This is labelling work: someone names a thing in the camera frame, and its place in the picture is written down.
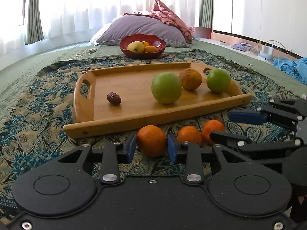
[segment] red bowl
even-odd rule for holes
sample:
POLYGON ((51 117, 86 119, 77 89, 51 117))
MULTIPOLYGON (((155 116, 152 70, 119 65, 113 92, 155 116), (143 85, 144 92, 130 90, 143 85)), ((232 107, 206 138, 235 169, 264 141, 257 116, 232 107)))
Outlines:
POLYGON ((125 56, 139 59, 139 60, 150 60, 156 59, 160 54, 165 50, 166 44, 164 40, 161 40, 155 35, 146 35, 146 34, 135 34, 130 36, 125 36, 119 43, 120 50, 125 54, 125 56), (147 41, 151 46, 155 46, 158 51, 155 53, 134 53, 127 50, 127 46, 133 41, 147 41))

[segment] blue patterned blanket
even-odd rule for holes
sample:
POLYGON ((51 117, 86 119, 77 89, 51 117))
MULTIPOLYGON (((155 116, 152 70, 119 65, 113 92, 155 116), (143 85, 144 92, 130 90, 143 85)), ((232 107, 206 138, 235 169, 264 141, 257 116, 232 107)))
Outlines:
MULTIPOLYGON (((94 148, 103 147, 107 141, 124 141, 131 132, 110 134, 100 137, 74 140, 63 131, 63 125, 72 123, 73 92, 76 81, 84 70, 103 67, 124 66, 154 62, 203 62, 226 69, 231 77, 240 82, 245 93, 253 94, 249 107, 256 108, 271 97, 294 98, 295 96, 278 86, 273 80, 236 63, 214 56, 203 50, 165 53, 157 60, 135 61, 125 56, 107 56, 86 60, 61 61, 37 73, 27 92, 22 94, 0 127, 0 220, 7 222, 18 213, 11 193, 13 182, 21 174, 55 158, 80 144, 89 143, 94 148)), ((260 142, 289 138, 289 132, 282 127, 265 123, 248 125, 230 122, 228 112, 223 111, 202 117, 180 120, 161 125, 165 132, 173 132, 185 125, 201 129, 204 122, 212 118, 223 118, 226 129, 231 133, 248 135, 260 142)), ((182 173, 183 165, 172 165, 165 154, 150 159, 136 151, 130 165, 120 166, 122 177, 126 174, 164 175, 182 173)), ((204 172, 210 177, 210 166, 204 164, 204 172)), ((93 176, 99 174, 95 166, 93 176)))

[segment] white cord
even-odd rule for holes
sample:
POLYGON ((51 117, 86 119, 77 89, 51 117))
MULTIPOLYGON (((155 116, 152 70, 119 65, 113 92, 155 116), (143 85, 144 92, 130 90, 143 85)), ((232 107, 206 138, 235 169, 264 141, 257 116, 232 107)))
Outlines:
POLYGON ((287 52, 287 54, 289 55, 289 52, 288 52, 288 50, 285 48, 285 46, 283 45, 283 44, 281 44, 280 42, 278 42, 278 41, 275 41, 275 42, 277 42, 277 43, 279 43, 280 45, 282 45, 283 46, 283 48, 286 50, 286 52, 287 52))
POLYGON ((277 59, 278 59, 278 62, 279 62, 279 48, 278 48, 278 46, 276 45, 275 42, 272 44, 272 47, 274 46, 274 44, 277 47, 277 59))
POLYGON ((76 59, 81 58, 82 56, 84 56, 86 53, 88 55, 90 55, 91 53, 94 53, 94 52, 97 52, 97 51, 98 51, 97 48, 85 49, 82 53, 76 54, 76 57, 70 58, 69 60, 76 60, 76 59))

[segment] pink duvet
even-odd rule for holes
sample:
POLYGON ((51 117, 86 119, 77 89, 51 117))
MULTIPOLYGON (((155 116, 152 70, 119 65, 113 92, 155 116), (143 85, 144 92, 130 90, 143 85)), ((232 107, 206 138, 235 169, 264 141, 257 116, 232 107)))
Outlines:
POLYGON ((160 0, 154 1, 153 8, 149 12, 141 11, 135 13, 124 13, 124 16, 126 15, 149 16, 158 19, 169 26, 177 27, 183 34, 185 41, 187 43, 192 42, 193 34, 195 33, 195 28, 187 27, 187 25, 185 25, 185 23, 160 0))

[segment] white wall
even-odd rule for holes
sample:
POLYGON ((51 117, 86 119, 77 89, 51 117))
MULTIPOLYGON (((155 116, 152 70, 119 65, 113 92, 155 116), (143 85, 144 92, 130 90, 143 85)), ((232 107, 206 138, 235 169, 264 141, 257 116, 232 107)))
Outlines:
POLYGON ((306 22, 307 0, 214 0, 213 3, 213 30, 264 42, 276 40, 303 57, 307 57, 306 22))
POLYGON ((232 0, 213 0, 214 30, 231 32, 232 0))

